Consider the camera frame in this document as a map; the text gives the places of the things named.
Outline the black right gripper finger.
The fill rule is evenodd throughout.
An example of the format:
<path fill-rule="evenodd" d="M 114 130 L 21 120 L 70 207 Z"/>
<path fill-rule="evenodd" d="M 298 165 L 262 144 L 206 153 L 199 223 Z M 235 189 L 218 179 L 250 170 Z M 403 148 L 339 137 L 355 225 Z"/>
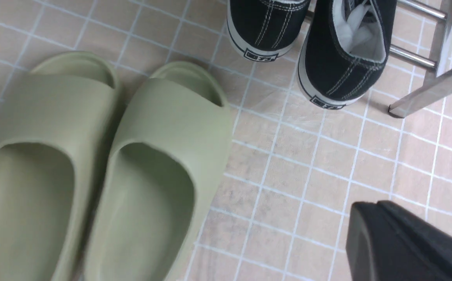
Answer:
<path fill-rule="evenodd" d="M 393 201 L 356 201 L 346 253 L 353 281 L 452 281 L 452 236 Z"/>

